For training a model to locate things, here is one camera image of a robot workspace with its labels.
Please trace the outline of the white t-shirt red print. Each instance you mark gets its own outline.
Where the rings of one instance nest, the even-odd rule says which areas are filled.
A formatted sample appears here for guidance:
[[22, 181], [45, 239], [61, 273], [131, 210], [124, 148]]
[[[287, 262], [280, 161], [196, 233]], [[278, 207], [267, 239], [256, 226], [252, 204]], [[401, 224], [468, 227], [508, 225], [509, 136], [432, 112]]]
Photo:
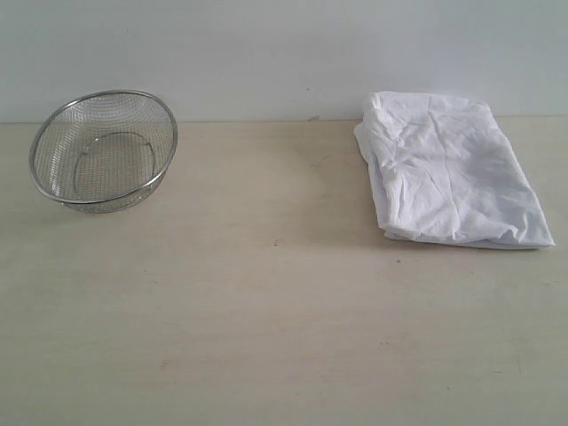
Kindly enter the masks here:
[[371, 93], [354, 135], [387, 238], [483, 249], [554, 246], [539, 199], [485, 102]]

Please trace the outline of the metal wire mesh basket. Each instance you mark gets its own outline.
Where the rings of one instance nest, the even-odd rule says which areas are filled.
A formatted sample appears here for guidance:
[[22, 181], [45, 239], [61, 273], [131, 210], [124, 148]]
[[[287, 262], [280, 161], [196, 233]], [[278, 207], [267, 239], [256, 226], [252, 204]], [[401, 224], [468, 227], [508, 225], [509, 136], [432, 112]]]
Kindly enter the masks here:
[[167, 104], [144, 91], [71, 100], [42, 124], [28, 167], [43, 196], [82, 213], [131, 208], [161, 184], [178, 146]]

